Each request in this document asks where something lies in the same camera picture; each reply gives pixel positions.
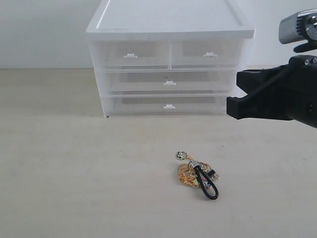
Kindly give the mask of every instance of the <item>plastic drawer unit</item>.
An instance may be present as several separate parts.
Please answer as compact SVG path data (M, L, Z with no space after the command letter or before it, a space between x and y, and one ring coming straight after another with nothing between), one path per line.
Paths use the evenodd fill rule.
M103 0L86 37L105 116L221 114L254 35L233 0Z

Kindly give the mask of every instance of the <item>white wall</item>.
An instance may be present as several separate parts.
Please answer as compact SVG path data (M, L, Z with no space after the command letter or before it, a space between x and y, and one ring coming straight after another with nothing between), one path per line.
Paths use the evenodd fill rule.
M2 2L0 68L92 67L84 32L100 1ZM316 0L236 1L257 28L249 65L287 63L294 45L279 43L279 22L299 10L317 8Z

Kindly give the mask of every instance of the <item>drawer handle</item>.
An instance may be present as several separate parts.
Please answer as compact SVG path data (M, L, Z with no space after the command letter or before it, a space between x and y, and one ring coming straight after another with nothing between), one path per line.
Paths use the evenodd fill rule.
M173 106L173 104L166 104L166 106L164 107L164 109L176 109L176 107Z
M166 81L166 83L164 83L164 86L168 85L176 86L176 83L174 83L173 81Z
M207 52L204 57L206 58L217 58L218 55L214 54L213 52Z
M123 56L125 59L137 59L138 56L135 56L134 54L127 54L126 56Z

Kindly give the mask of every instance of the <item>table surface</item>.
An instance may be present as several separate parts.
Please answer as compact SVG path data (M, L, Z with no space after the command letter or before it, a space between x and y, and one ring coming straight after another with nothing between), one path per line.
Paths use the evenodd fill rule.
M317 130L229 117L102 118L92 70L0 70L0 237L314 238ZM220 196L177 179L178 150Z

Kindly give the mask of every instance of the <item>white lid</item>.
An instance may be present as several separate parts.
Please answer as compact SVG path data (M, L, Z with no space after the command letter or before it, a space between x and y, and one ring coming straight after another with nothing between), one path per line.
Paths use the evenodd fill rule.
M234 0L103 0L86 35L91 40L253 38Z

